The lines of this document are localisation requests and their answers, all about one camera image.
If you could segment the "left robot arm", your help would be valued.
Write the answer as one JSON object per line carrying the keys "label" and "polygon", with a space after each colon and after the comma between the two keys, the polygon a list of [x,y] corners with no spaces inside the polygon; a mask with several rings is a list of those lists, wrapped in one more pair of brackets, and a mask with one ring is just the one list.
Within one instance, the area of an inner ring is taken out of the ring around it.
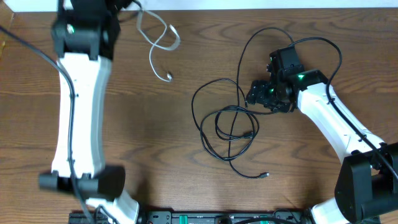
{"label": "left robot arm", "polygon": [[73,194],[113,223],[137,223],[139,204],[124,188],[123,166],[109,165],[102,147],[106,85],[121,31],[118,14],[129,1],[58,2],[51,35],[60,75],[58,141],[43,189]]}

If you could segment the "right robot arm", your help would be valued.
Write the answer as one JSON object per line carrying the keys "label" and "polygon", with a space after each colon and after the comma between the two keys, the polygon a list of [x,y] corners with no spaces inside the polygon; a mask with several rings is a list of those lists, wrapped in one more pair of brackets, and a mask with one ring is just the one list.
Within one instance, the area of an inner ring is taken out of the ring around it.
{"label": "right robot arm", "polygon": [[313,206],[312,223],[360,223],[397,210],[397,144],[368,130],[341,102],[321,71],[306,70],[293,45],[270,54],[270,79],[246,96],[275,113],[300,110],[335,150],[341,169],[334,197]]}

